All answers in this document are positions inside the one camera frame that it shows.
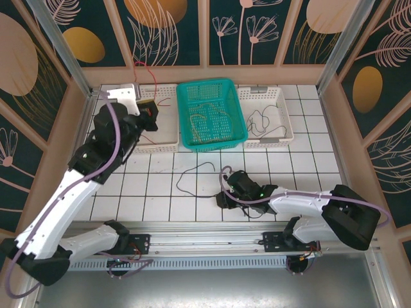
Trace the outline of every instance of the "robotic arm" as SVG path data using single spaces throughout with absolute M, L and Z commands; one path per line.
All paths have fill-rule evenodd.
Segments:
M 117 103 L 111 105 L 119 122 L 121 136 L 119 151 L 113 163 L 91 180 L 74 186 L 59 200 L 17 261 L 22 269 L 45 286 L 59 280 L 71 262 L 114 247 L 123 251 L 128 245 L 129 231 L 115 221 L 107 221 L 96 230 L 69 239 L 62 239 L 62 236 L 83 204 L 107 181 L 113 171 L 127 161 L 142 132 L 157 130 L 157 105 L 152 100 L 137 102 L 137 89 L 137 85 L 127 84 L 120 89 L 108 91 L 108 98 L 117 100 Z M 116 138 L 107 105 L 102 106 L 94 117 L 94 127 L 85 143 L 76 150 L 60 185 L 36 219 L 17 238 L 5 239 L 0 244 L 0 250 L 9 258 L 12 259 L 22 248 L 33 227 L 60 193 L 73 182 L 99 170 L 113 154 Z
M 343 197 L 358 200 L 358 203 L 365 201 L 345 185 L 313 194 L 277 185 L 260 187 L 244 171 L 234 172 L 224 179 L 232 192 L 221 192 L 216 196 L 222 209 L 243 209 L 245 204 L 241 201 L 254 201 L 249 207 L 260 214 L 295 213 L 302 216 L 292 218 L 282 236 L 275 239 L 275 245 L 289 249 L 313 241 L 342 241 L 351 248 L 367 250 L 381 216 L 378 210 L 365 205 L 334 200 Z

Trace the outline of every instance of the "teal basket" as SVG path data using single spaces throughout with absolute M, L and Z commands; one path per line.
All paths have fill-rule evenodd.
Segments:
M 230 79 L 177 86 L 183 145 L 193 152 L 234 148 L 247 140 L 236 87 Z

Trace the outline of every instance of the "white tile floor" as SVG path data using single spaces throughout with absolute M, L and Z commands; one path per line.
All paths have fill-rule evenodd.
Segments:
M 341 184 L 337 161 L 314 86 L 281 85 L 295 139 L 289 147 L 247 149 L 242 145 L 211 153 L 192 153 L 179 146 L 178 153 L 139 154 L 111 175 L 87 201 L 78 221 L 288 221 L 293 215 L 266 214 L 249 219 L 240 209 L 222 210 L 212 196 L 220 191 L 222 167 L 245 170 L 259 185 L 276 184 L 302 191 L 326 191 Z M 184 174 L 201 163 L 211 162 Z M 258 213 L 250 210 L 252 217 Z

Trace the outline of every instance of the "white basket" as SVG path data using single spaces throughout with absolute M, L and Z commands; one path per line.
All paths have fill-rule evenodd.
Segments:
M 154 85 L 141 85 L 141 100 L 154 98 L 154 88 Z M 159 129 L 156 132 L 144 131 L 133 153 L 177 152 L 179 150 L 179 111 L 176 88 L 176 84 L 157 85 L 155 102 L 158 104 L 166 99 L 158 106 L 159 115 L 156 123 Z
M 244 148 L 276 148 L 293 141 L 290 116 L 281 88 L 240 87 L 237 93 L 249 131 Z

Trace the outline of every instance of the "yellow circle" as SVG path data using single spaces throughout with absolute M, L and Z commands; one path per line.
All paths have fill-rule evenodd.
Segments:
M 181 21 L 187 12 L 187 0 L 124 0 L 124 3 L 134 19 L 149 28 L 166 28 L 169 25 L 166 12 L 174 23 Z
M 105 56 L 104 45 L 101 40 L 88 29 L 73 27 L 63 33 L 76 59 L 96 63 Z
M 383 89 L 383 78 L 379 70 L 364 67 L 356 76 L 353 87 L 355 109 L 366 114 L 377 104 Z
M 358 0 L 310 0 L 308 26 L 317 33 L 333 34 L 344 30 Z
M 14 96 L 29 93 L 37 80 L 36 47 L 26 30 L 0 13 L 0 89 Z

